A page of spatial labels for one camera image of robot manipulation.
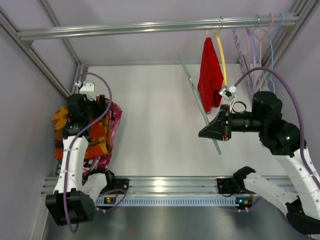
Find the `orange camouflage trousers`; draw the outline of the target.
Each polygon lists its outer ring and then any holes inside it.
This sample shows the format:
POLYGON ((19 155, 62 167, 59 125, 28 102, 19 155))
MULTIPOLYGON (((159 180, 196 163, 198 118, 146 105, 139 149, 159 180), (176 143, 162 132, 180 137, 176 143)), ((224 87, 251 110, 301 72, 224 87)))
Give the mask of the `orange camouflage trousers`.
MULTIPOLYGON (((54 129, 55 157, 59 162, 63 159, 63 128, 69 122, 67 120, 68 108, 60 107, 52 117, 54 129)), ((85 152, 84 160, 89 161, 107 155, 111 151, 110 134, 110 110, 97 123, 92 126, 88 147, 85 152)))

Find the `mint green hanger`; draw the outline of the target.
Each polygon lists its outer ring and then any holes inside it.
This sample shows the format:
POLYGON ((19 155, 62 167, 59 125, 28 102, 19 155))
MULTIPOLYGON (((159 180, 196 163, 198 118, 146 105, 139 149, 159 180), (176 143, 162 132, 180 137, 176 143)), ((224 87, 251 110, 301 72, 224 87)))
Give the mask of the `mint green hanger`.
POLYGON ((195 84, 194 84, 194 82, 193 82, 193 80, 192 80, 192 77, 191 77, 191 75, 190 75, 190 72, 189 72, 189 70, 188 70, 188 67, 187 67, 187 65, 186 65, 186 63, 185 63, 185 60, 184 60, 183 56, 179 53, 179 54, 178 54, 178 57, 179 57, 179 60, 180 60, 181 65, 182 65, 182 67, 183 67, 183 70, 184 70, 184 73, 185 73, 185 75, 186 75, 186 78, 187 78, 187 80, 188 80, 188 82, 189 82, 189 85, 190 85, 190 87, 191 87, 191 90, 192 90, 192 92, 193 92, 193 95, 194 95, 194 97, 195 97, 195 100, 196 100, 196 102, 197 102, 197 105, 198 105, 198 107, 199 107, 200 113, 201 113, 201 115, 202 115, 202 117, 203 117, 203 120, 204 120, 204 122, 205 122, 205 126, 207 127, 207 126, 210 124, 210 121, 209 121, 208 116, 207 116, 207 114, 206 114, 206 112, 205 112, 205 109, 204 109, 204 107, 203 107, 203 104, 202 104, 202 101, 201 101, 199 92, 198 92, 198 90, 197 90, 196 87, 195 87, 195 84))

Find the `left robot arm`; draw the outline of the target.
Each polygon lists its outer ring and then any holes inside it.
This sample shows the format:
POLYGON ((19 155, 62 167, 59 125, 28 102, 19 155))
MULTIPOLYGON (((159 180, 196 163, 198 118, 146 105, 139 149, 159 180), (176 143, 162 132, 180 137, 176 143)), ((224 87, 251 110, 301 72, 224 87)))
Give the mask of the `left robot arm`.
POLYGON ((59 226, 93 221, 95 203, 107 186, 105 173, 85 177, 84 164, 110 152, 110 109, 104 95, 90 100, 85 94, 73 94, 52 118, 55 157, 61 169, 54 190, 45 198, 45 206, 59 226))

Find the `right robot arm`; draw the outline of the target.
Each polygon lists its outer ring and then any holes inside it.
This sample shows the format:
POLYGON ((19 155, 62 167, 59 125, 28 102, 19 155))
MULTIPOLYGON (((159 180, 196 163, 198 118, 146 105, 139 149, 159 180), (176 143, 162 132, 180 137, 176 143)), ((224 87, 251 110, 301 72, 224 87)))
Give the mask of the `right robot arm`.
POLYGON ((254 94, 251 111, 235 112, 224 104, 216 118, 199 131, 200 138, 228 141, 233 132, 258 133, 259 141, 278 160, 289 177, 289 192, 244 166, 227 180, 219 180, 221 194, 253 192, 273 204, 289 224, 303 235, 320 233, 320 179, 300 129, 282 119, 283 103, 269 91, 254 94))

